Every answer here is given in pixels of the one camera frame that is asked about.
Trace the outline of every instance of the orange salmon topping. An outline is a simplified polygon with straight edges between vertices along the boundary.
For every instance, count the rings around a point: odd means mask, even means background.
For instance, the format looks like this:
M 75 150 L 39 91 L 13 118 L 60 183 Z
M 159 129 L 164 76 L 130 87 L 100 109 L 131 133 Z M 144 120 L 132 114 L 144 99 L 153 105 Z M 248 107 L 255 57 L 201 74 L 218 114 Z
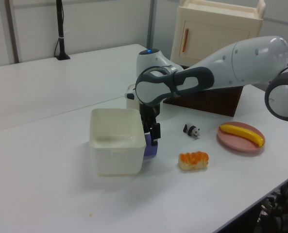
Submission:
M 189 165 L 195 165 L 199 161 L 207 162 L 208 161 L 208 154 L 202 151 L 192 152 L 192 153 L 181 153 L 179 155 L 179 158 L 182 162 L 189 164 Z

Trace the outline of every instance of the purple object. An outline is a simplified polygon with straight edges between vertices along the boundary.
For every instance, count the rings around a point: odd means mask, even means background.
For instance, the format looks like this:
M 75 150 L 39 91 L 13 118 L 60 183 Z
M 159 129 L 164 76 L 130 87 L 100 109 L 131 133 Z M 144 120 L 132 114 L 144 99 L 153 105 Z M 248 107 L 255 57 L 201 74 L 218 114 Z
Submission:
M 150 134 L 145 134 L 145 139 L 146 139 L 146 148 L 144 156 L 156 155 L 158 151 L 158 145 L 152 146 L 152 138 L 150 137 Z

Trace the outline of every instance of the orange handle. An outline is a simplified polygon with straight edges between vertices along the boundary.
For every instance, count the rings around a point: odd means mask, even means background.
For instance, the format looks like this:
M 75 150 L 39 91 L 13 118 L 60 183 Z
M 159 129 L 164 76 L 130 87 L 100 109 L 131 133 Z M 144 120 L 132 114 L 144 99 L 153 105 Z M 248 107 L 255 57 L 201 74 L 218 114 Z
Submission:
M 186 28 L 186 30 L 185 30 L 185 39 L 184 39 L 184 45 L 183 45 L 183 51 L 182 51 L 182 52 L 185 52 L 185 51 L 186 51 L 186 44 L 187 44 L 188 32 L 189 32 L 189 29 Z

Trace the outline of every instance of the dark wooden box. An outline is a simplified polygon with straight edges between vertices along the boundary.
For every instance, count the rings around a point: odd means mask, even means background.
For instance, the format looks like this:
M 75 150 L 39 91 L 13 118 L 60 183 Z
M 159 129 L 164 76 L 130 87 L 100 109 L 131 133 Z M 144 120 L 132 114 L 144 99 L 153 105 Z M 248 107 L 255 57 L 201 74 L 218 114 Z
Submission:
M 242 89 L 243 86 L 206 90 L 186 96 L 169 98 L 163 102 L 233 117 Z

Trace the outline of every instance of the black pole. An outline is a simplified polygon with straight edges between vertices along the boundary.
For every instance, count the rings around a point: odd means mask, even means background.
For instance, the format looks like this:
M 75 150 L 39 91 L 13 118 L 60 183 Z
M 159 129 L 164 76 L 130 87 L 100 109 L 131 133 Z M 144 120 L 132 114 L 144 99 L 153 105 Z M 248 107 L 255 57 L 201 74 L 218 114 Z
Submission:
M 63 30 L 63 12 L 62 12 L 62 0 L 56 0 L 56 12 L 57 12 L 57 26 L 58 26 L 58 39 L 60 44 L 60 55 L 56 58 L 61 60 L 70 59 L 70 57 L 65 53 L 64 45 L 64 30 Z

